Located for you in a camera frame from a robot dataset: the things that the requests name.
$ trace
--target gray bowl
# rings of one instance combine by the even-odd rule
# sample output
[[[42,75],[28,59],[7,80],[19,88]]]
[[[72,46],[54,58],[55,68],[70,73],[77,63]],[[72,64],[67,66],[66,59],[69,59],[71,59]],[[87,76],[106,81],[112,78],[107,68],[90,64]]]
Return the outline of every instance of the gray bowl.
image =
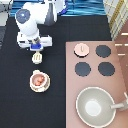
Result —
[[[98,128],[108,126],[114,119],[116,109],[111,109],[114,100],[99,87],[88,87],[80,92],[76,100],[79,117],[87,125]]]

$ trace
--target black table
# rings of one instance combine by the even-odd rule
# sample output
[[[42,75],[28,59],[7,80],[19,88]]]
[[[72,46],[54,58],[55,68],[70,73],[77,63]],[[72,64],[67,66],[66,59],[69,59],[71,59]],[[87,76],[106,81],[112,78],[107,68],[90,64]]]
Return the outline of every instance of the black table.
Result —
[[[42,52],[43,62],[32,63],[32,55],[16,43],[19,31],[9,18],[0,50],[0,128],[65,128],[67,41],[111,41],[107,16],[58,17],[51,27],[38,25],[42,35],[53,38],[53,46]],[[30,89],[29,79],[38,69],[51,78],[44,93]]]

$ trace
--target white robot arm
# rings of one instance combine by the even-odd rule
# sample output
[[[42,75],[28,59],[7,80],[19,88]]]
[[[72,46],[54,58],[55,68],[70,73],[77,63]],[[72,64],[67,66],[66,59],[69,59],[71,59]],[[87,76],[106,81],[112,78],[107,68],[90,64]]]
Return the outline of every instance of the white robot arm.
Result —
[[[42,55],[39,52],[44,47],[52,46],[52,37],[40,36],[37,24],[53,25],[57,21],[57,13],[66,8],[65,0],[45,0],[44,2],[44,4],[27,2],[15,14],[16,23],[20,29],[17,35],[18,45],[21,48],[28,47],[30,51],[36,51],[32,58],[35,64],[42,62]]]

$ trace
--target food item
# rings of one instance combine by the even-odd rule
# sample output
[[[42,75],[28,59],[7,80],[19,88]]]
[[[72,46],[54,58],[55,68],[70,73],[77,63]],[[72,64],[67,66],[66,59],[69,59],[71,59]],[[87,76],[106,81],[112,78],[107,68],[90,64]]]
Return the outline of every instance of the food item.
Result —
[[[39,81],[35,82],[35,86],[40,86],[40,85],[41,85],[41,83]]]
[[[37,81],[39,81],[40,83],[42,83],[43,82],[43,79],[44,79],[43,77],[39,77]]]

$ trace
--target black burner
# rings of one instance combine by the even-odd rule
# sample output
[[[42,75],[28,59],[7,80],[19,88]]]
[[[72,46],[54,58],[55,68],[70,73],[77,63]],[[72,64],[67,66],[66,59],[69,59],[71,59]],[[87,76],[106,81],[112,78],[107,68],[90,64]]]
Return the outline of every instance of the black burner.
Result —
[[[114,66],[109,62],[100,63],[98,70],[103,76],[112,76],[115,72]]]
[[[91,68],[89,64],[87,64],[86,62],[79,62],[75,66],[75,72],[79,76],[82,76],[82,77],[87,76],[89,75],[90,71],[91,71]]]
[[[106,45],[99,45],[96,48],[96,54],[100,57],[108,57],[111,54],[111,49]]]

